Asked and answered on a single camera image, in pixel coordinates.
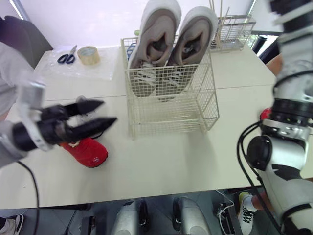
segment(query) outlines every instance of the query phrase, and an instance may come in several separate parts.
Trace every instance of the sock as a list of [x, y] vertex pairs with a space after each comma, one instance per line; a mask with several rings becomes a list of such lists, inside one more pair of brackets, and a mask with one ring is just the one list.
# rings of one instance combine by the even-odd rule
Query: sock
[[254, 205], [252, 204], [252, 195], [244, 198], [242, 204], [243, 206], [248, 210], [248, 211], [251, 211], [251, 212], [256, 212], [258, 209], [256, 209], [254, 207]]
[[7, 232], [7, 231], [10, 231], [13, 229], [13, 227], [15, 226], [15, 223], [13, 222], [13, 219], [7, 219], [5, 221], [5, 224], [4, 226], [2, 227], [2, 229], [0, 230], [0, 235]]

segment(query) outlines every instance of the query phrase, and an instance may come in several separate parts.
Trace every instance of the sneaker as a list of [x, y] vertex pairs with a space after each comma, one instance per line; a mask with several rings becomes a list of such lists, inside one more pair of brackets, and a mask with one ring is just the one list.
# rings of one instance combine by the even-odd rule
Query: sneaker
[[164, 66], [173, 48], [181, 9], [176, 0], [149, 0], [141, 18], [140, 36], [128, 69], [133, 93], [149, 96], [156, 88], [156, 66]]
[[7, 218], [10, 223], [10, 228], [4, 233], [4, 235], [19, 235], [24, 222], [24, 215], [16, 214]]
[[181, 93], [189, 84], [217, 30], [218, 19], [214, 11], [205, 6], [192, 8], [182, 22], [179, 38], [167, 66], [181, 66], [165, 70], [156, 84], [156, 95]]
[[[81, 96], [76, 98], [76, 103], [86, 101], [86, 100], [87, 100], [87, 98], [84, 97], [83, 95], [81, 95]], [[84, 123], [92, 121], [92, 120], [96, 119], [97, 117], [98, 117], [98, 115], [97, 115], [96, 111], [92, 111], [92, 112], [87, 113], [87, 114], [76, 115], [76, 120], [77, 120], [78, 125], [83, 125]], [[100, 137], [102, 134], [103, 134], [103, 131], [99, 132], [98, 134], [91, 136], [91, 138], [96, 139], [96, 138]]]
[[251, 200], [250, 197], [252, 197], [252, 195], [249, 194], [248, 192], [242, 192], [239, 194], [240, 210], [238, 213], [238, 220], [239, 220], [239, 224], [240, 224], [243, 235], [250, 234], [252, 230], [252, 225], [253, 225], [253, 215], [256, 212], [256, 210], [249, 211], [245, 207], [244, 200], [246, 199]]
[[60, 143], [80, 164], [94, 168], [100, 166], [108, 157], [108, 151], [102, 144], [87, 138], [76, 143]]

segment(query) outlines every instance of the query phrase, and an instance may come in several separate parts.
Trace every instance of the white wall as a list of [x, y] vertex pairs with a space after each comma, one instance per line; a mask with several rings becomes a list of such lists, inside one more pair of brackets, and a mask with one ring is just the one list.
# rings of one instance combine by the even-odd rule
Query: white wall
[[273, 21], [277, 19], [277, 15], [276, 13], [271, 12], [269, 0], [256, 0], [251, 14], [256, 20], [253, 30], [272, 32], [283, 31], [282, 26], [273, 24]]
[[9, 0], [0, 0], [0, 17], [4, 19], [5, 16], [15, 16], [19, 18]]
[[[59, 45], [111, 46], [120, 39], [133, 37], [139, 29], [148, 0], [20, 0], [31, 21], [53, 47]], [[178, 0], [182, 19], [197, 5], [209, 0]], [[244, 14], [250, 0], [223, 0], [224, 13]], [[215, 9], [220, 14], [220, 1]]]

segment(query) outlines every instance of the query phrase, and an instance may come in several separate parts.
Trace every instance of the white shoelace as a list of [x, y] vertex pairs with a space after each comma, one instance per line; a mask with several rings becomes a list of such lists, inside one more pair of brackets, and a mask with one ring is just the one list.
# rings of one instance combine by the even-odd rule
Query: white shoelace
[[142, 63], [142, 68], [145, 70], [139, 70], [137, 72], [137, 76], [134, 77], [134, 80], [136, 80], [139, 83], [148, 83], [150, 86], [155, 87], [157, 75], [153, 67], [154, 66], [151, 63], [144, 61]]
[[182, 75], [182, 72], [176, 70], [170, 77], [163, 79], [163, 82], [171, 84], [175, 87], [180, 87], [179, 80], [182, 78]]

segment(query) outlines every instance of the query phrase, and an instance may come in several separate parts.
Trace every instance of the white shoe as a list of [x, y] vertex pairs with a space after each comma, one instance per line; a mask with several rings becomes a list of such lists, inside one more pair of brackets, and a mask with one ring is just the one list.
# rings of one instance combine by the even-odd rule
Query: white shoe
[[253, 225], [253, 215], [256, 212], [256, 210], [249, 211], [245, 207], [245, 200], [251, 200], [251, 197], [252, 195], [248, 192], [241, 192], [239, 194], [240, 211], [238, 213], [238, 220], [243, 235], [249, 235], [251, 233]]
[[19, 235], [24, 222], [24, 215], [16, 214], [6, 219], [10, 223], [9, 229], [1, 235]]
[[149, 0], [141, 18], [140, 36], [133, 50], [128, 69], [133, 93], [149, 96], [156, 86], [153, 67], [164, 66], [173, 48], [180, 23], [181, 9], [176, 0]]
[[[168, 69], [156, 83], [156, 95], [181, 93], [189, 84], [198, 64], [215, 36], [218, 19], [213, 10], [205, 6], [192, 8], [182, 22], [179, 38], [167, 66], [181, 66]], [[174, 97], [161, 98], [167, 101]]]

